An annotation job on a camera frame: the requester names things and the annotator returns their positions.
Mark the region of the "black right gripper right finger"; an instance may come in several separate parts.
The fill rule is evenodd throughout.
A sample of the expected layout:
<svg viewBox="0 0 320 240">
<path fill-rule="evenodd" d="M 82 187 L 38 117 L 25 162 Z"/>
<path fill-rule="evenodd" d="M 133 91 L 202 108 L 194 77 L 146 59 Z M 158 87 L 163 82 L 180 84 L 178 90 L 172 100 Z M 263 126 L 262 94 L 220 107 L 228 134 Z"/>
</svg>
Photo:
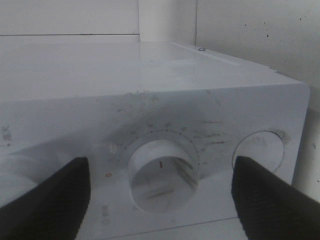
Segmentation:
<svg viewBox="0 0 320 240">
<path fill-rule="evenodd" d="M 238 156 L 231 195 L 249 240 L 318 240 L 320 204 L 253 159 Z"/>
</svg>

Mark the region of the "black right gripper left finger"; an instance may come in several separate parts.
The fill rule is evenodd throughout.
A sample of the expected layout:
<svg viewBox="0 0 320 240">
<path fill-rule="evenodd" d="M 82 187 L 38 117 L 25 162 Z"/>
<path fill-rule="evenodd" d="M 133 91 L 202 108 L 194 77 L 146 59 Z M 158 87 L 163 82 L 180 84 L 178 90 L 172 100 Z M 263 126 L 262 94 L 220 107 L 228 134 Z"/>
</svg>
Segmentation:
<svg viewBox="0 0 320 240">
<path fill-rule="evenodd" d="M 87 157 L 76 157 L 0 208 L 2 240 L 74 240 L 90 202 Z"/>
</svg>

